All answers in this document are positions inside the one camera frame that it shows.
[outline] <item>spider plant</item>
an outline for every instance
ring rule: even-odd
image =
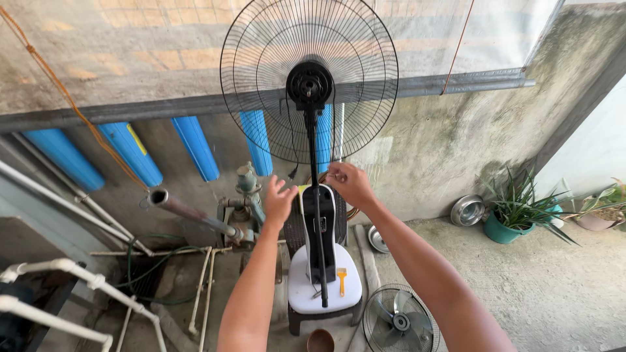
[[[557,199],[559,194],[550,194],[542,199],[535,198],[535,166],[530,170],[524,169],[519,182],[514,182],[511,170],[506,168],[508,180],[505,185],[496,184],[495,179],[491,183],[483,180],[487,189],[493,194],[495,200],[491,203],[491,209],[496,218],[504,226],[510,229],[527,230],[533,224],[544,227],[552,234],[568,244],[577,244],[567,236],[561,229],[552,224],[552,219],[558,215],[576,215],[570,212],[557,212],[553,208],[561,203],[568,202],[574,197]]]

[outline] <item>flower pot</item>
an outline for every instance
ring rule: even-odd
[[[581,226],[591,231],[602,231],[606,230],[610,227],[619,225],[624,222],[624,219],[620,219],[617,221],[609,221],[601,219],[595,216],[593,213],[589,213],[583,215],[580,219],[576,220],[576,222]]]
[[[533,229],[535,229],[534,224],[527,230],[510,229],[500,223],[493,210],[490,211],[490,215],[483,225],[483,230],[487,237],[502,244],[509,244],[515,241],[517,237],[525,235]]]

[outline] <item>fan pole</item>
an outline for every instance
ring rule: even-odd
[[[322,285],[322,307],[328,307],[328,288],[326,287],[326,261],[324,260],[324,242],[322,241],[322,222],[319,215],[319,181],[317,180],[317,156],[316,156],[316,129],[317,114],[314,109],[307,109],[305,113],[305,125],[309,137],[309,158],[311,165],[311,187],[313,187],[313,204],[315,208],[315,236],[317,239],[320,282]]]

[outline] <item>fan blade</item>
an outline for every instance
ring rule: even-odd
[[[382,305],[381,298],[377,297],[374,300],[374,309],[376,310],[376,315],[378,315],[382,320],[385,320],[387,323],[391,324],[391,320],[393,318],[393,314],[389,313],[387,309]]]
[[[421,351],[422,341],[419,339],[418,334],[413,329],[408,329],[404,332],[402,340],[406,342],[411,348],[411,351]]]
[[[419,326],[420,328],[424,328],[429,333],[433,333],[433,325],[431,324],[430,319],[428,319],[427,316],[423,315],[420,312],[406,313],[406,316],[409,318],[412,327],[415,328]]]
[[[372,339],[378,344],[378,346],[385,348],[398,342],[402,337],[402,331],[391,328],[387,332],[378,332],[372,334]]]
[[[398,293],[396,293],[396,298],[394,298],[393,300],[393,310],[394,312],[397,313],[404,313],[404,305],[406,304],[406,301],[409,300],[409,298],[411,298],[412,295],[406,291],[398,291]]]

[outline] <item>metal bowl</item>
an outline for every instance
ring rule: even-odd
[[[380,253],[389,253],[387,244],[382,239],[380,233],[378,233],[378,230],[376,230],[376,226],[372,225],[372,227],[369,228],[369,232],[367,233],[367,239],[369,239],[369,243],[375,250],[379,251]]]
[[[478,194],[468,194],[452,207],[450,219],[454,225],[470,226],[477,223],[485,214],[485,202]]]

